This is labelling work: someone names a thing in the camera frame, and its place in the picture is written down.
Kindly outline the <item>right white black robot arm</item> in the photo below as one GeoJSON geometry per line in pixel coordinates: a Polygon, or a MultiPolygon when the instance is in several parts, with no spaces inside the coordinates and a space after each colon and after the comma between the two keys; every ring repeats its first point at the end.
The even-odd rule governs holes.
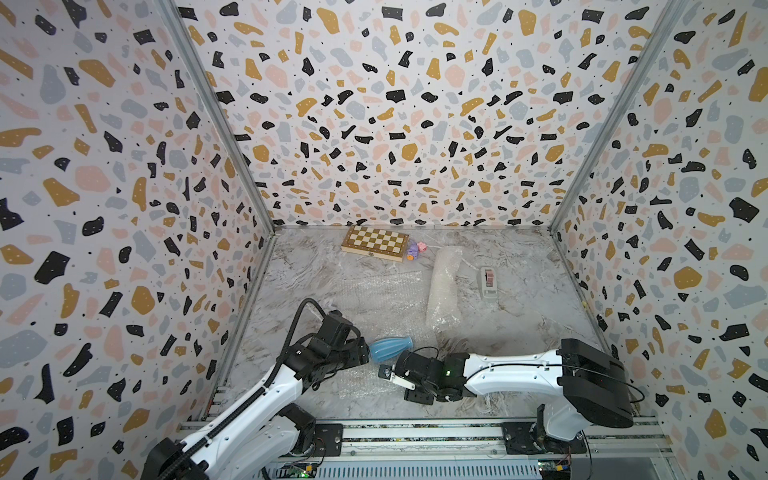
{"type": "Polygon", "coordinates": [[[510,453],[561,452],[589,426],[634,425],[623,364],[573,338],[528,356],[452,353],[438,359],[404,351],[378,376],[404,388],[406,401],[422,405],[503,392],[546,396],[528,429],[507,433],[510,453]]]}

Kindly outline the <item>wooden chessboard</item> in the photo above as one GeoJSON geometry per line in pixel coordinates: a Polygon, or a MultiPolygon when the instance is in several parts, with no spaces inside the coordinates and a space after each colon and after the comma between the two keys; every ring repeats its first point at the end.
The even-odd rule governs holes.
{"type": "Polygon", "coordinates": [[[341,250],[366,257],[402,262],[406,256],[409,236],[395,231],[353,226],[342,241],[341,250]]]}

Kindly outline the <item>purple orange small toy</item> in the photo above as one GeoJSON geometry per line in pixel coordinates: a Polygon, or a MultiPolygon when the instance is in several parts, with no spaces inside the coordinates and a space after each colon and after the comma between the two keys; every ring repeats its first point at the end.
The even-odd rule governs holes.
{"type": "Polygon", "coordinates": [[[410,240],[408,242],[406,251],[405,251],[405,258],[408,261],[416,260],[419,257],[419,247],[418,243],[415,241],[410,240]]]}

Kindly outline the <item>clear tape dispenser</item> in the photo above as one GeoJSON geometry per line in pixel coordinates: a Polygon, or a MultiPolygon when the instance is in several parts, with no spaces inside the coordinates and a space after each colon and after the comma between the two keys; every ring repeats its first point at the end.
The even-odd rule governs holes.
{"type": "Polygon", "coordinates": [[[482,299],[486,301],[496,300],[499,297],[498,279],[495,270],[490,266],[481,266],[478,269],[478,288],[482,299]]]}

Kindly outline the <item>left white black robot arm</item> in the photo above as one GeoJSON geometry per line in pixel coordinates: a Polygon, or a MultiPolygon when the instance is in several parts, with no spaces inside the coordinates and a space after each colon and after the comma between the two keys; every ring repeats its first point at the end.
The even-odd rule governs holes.
{"type": "Polygon", "coordinates": [[[370,350],[337,310],[322,312],[319,330],[294,340],[301,313],[265,377],[197,431],[155,445],[143,479],[252,479],[277,458],[311,449],[316,420],[296,401],[333,374],[368,363],[370,350]]]}

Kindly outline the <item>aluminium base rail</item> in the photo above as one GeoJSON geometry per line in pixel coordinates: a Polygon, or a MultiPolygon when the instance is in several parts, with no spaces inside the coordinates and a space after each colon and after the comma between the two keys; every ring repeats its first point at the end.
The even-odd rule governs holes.
{"type": "Polygon", "coordinates": [[[311,440],[276,419],[223,465],[194,456],[209,479],[682,479],[658,423],[591,426],[539,451],[530,418],[320,420],[311,440]]]}

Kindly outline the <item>small blue ribbed vase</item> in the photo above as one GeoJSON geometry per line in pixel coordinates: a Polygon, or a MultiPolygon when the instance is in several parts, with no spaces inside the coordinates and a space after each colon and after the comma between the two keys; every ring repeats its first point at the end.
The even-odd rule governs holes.
{"type": "Polygon", "coordinates": [[[376,364],[385,363],[412,348],[413,340],[410,336],[381,338],[370,345],[370,360],[376,364]]]}

